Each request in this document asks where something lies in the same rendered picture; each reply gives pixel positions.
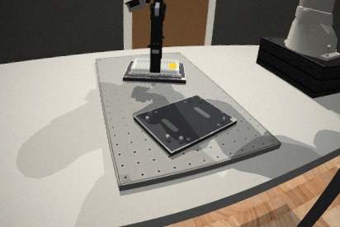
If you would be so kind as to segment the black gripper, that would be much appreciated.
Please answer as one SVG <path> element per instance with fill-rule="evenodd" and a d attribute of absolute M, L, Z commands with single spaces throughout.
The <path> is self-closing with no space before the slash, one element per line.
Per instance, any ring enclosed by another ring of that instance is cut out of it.
<path fill-rule="evenodd" d="M 154 6 L 154 7 L 151 7 Z M 150 37 L 150 73 L 160 73 L 163 49 L 163 21 L 166 12 L 166 3 L 163 0 L 153 0 L 150 4 L 151 37 Z M 163 17 L 162 17 L 163 14 Z"/>

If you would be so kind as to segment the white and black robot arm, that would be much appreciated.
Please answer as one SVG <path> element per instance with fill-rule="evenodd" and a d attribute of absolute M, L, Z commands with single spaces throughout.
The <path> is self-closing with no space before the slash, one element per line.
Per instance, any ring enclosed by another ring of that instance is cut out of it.
<path fill-rule="evenodd" d="M 150 0 L 131 0 L 125 5 L 134 12 L 146 7 L 146 3 Z M 332 28 L 334 3 L 335 0 L 300 0 L 286 47 L 326 61 L 340 57 L 336 50 L 338 38 Z"/>

